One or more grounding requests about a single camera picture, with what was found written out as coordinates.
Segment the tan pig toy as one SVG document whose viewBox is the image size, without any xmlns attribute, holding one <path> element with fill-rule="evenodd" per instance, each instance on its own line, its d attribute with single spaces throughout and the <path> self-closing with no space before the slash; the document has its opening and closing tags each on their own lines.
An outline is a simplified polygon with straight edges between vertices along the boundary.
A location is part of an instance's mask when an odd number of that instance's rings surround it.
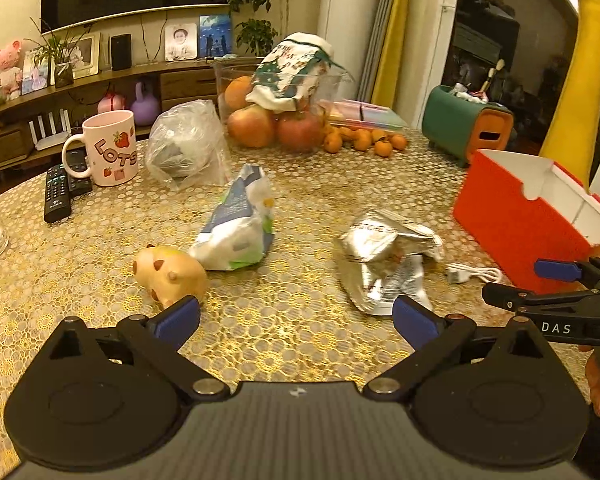
<svg viewBox="0 0 600 480">
<path fill-rule="evenodd" d="M 135 255 L 132 271 L 138 284 L 161 310 L 186 296 L 193 296 L 202 304 L 208 292 L 209 280 L 204 267 L 179 249 L 148 245 Z"/>
</svg>

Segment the silver foil packet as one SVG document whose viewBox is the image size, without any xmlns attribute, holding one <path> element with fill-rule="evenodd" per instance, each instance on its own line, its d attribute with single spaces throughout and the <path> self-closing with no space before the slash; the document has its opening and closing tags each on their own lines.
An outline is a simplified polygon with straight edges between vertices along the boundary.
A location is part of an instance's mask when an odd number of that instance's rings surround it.
<svg viewBox="0 0 600 480">
<path fill-rule="evenodd" d="M 359 214 L 337 243 L 351 261 L 360 263 L 379 262 L 391 255 L 399 259 L 426 255 L 436 261 L 444 256 L 442 238 L 436 232 L 388 209 Z"/>
<path fill-rule="evenodd" d="M 394 300 L 401 295 L 431 309 L 424 287 L 422 255 L 368 263 L 336 255 L 335 261 L 341 287 L 352 304 L 364 314 L 391 316 Z"/>
</svg>

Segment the white blue tissue pack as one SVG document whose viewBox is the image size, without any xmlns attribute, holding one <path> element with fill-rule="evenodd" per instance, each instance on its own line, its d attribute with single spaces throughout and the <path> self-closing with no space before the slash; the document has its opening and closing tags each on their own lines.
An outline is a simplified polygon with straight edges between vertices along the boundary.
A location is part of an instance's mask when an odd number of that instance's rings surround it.
<svg viewBox="0 0 600 480">
<path fill-rule="evenodd" d="M 258 165 L 245 164 L 196 236 L 188 253 L 206 270 L 234 271 L 259 263 L 274 240 L 272 185 Z"/>
</svg>

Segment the red cardboard box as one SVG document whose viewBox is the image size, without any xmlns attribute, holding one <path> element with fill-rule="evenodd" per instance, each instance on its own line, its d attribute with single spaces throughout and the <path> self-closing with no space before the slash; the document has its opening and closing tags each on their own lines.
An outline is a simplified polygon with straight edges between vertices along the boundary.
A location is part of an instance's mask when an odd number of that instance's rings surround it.
<svg viewBox="0 0 600 480">
<path fill-rule="evenodd" d="M 600 257 L 600 196 L 548 158 L 476 151 L 453 214 L 515 286 L 532 292 L 577 288 L 541 278 L 539 260 Z"/>
</svg>

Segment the yellow giraffe chair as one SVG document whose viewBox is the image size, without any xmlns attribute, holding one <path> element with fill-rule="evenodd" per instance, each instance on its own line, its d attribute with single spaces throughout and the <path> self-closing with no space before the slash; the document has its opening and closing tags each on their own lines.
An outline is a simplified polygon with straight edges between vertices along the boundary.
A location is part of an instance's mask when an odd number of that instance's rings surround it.
<svg viewBox="0 0 600 480">
<path fill-rule="evenodd" d="M 600 123 L 600 0 L 578 0 L 577 38 L 540 155 L 590 185 Z"/>
</svg>

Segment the black remote control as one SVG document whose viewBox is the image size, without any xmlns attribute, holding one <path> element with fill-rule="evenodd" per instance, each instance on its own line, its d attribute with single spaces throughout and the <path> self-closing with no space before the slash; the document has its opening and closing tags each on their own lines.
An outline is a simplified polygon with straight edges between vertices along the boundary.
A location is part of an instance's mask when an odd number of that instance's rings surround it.
<svg viewBox="0 0 600 480">
<path fill-rule="evenodd" d="M 50 167 L 46 172 L 44 188 L 44 221 L 55 223 L 68 218 L 72 213 L 72 200 L 92 189 L 90 177 L 77 179 L 68 174 L 63 164 Z"/>
</svg>

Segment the clear plastic bag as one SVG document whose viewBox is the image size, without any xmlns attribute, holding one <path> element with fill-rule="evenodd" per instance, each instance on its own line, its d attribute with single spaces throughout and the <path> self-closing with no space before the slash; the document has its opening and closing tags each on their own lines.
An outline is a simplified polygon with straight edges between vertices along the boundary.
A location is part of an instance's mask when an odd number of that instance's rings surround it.
<svg viewBox="0 0 600 480">
<path fill-rule="evenodd" d="M 230 180 L 225 132 L 210 100 L 193 100 L 160 114 L 151 127 L 145 167 L 170 191 Z"/>
</svg>

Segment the pink strawberry mug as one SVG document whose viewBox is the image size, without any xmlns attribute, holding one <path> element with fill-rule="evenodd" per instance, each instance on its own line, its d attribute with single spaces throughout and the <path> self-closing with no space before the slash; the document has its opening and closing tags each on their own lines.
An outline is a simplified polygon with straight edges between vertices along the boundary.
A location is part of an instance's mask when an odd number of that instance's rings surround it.
<svg viewBox="0 0 600 480">
<path fill-rule="evenodd" d="M 67 152 L 71 144 L 82 144 L 86 151 L 86 169 L 69 166 Z M 112 110 L 94 115 L 82 124 L 79 134 L 69 136 L 61 152 L 66 173 L 76 179 L 91 178 L 101 188 L 134 179 L 140 168 L 136 149 L 136 128 L 132 110 Z"/>
</svg>

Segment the purple kettlebell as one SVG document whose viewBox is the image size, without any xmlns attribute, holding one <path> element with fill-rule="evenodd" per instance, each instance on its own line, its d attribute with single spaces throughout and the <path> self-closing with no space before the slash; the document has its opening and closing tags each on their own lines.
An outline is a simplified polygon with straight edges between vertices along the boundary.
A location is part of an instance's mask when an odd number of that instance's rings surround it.
<svg viewBox="0 0 600 480">
<path fill-rule="evenodd" d="M 135 85 L 135 101 L 131 110 L 138 126 L 150 126 L 160 114 L 159 101 L 141 81 Z"/>
</svg>

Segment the red apple right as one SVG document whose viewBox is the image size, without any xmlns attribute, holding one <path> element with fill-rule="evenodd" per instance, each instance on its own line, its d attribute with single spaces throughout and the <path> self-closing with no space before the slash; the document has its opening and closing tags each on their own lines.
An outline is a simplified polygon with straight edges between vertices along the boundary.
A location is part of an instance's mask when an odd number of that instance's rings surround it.
<svg viewBox="0 0 600 480">
<path fill-rule="evenodd" d="M 310 112 L 281 114 L 276 134 L 284 148 L 297 153 L 313 152 L 324 140 L 323 123 Z"/>
</svg>

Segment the clear fruit bowl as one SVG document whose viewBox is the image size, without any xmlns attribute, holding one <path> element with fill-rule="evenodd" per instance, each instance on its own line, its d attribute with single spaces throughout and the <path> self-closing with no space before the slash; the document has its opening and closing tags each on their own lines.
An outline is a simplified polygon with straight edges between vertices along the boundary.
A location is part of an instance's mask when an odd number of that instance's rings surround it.
<svg viewBox="0 0 600 480">
<path fill-rule="evenodd" d="M 214 63 L 218 109 L 230 140 L 241 148 L 280 145 L 293 153 L 318 150 L 348 74 L 318 61 L 308 68 L 263 58 Z"/>
</svg>

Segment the black speaker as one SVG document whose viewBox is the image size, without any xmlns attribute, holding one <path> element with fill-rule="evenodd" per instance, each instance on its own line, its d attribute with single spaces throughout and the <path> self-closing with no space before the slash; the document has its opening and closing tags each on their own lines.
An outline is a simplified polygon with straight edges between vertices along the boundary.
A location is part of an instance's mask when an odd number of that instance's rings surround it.
<svg viewBox="0 0 600 480">
<path fill-rule="evenodd" d="M 110 38 L 110 61 L 112 70 L 128 70 L 132 67 L 132 38 L 130 34 Z"/>
</svg>

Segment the pink pig plush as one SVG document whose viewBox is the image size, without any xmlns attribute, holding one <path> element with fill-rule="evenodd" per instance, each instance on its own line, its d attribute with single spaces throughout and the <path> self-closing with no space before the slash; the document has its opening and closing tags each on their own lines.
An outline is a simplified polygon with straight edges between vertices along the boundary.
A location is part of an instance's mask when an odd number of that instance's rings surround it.
<svg viewBox="0 0 600 480">
<path fill-rule="evenodd" d="M 14 40 L 7 47 L 0 49 L 0 88 L 6 101 L 20 97 L 22 83 L 21 49 L 21 40 Z"/>
</svg>

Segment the white floor air conditioner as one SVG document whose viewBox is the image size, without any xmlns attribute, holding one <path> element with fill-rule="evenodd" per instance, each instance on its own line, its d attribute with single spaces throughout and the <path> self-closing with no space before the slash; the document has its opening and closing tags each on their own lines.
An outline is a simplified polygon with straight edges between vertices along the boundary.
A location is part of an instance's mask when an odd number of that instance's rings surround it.
<svg viewBox="0 0 600 480">
<path fill-rule="evenodd" d="M 358 93 L 370 33 L 379 0 L 321 0 L 317 35 L 334 48 L 334 60 L 348 72 L 340 84 L 340 96 L 354 99 Z"/>
</svg>

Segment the portrait photo frame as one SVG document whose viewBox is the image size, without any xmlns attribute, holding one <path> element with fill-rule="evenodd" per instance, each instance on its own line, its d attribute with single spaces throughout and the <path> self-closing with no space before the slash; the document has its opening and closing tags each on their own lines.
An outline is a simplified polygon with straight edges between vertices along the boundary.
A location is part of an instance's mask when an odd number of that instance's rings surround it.
<svg viewBox="0 0 600 480">
<path fill-rule="evenodd" d="M 164 33 L 164 59 L 188 61 L 198 56 L 197 24 L 170 24 Z"/>
</svg>

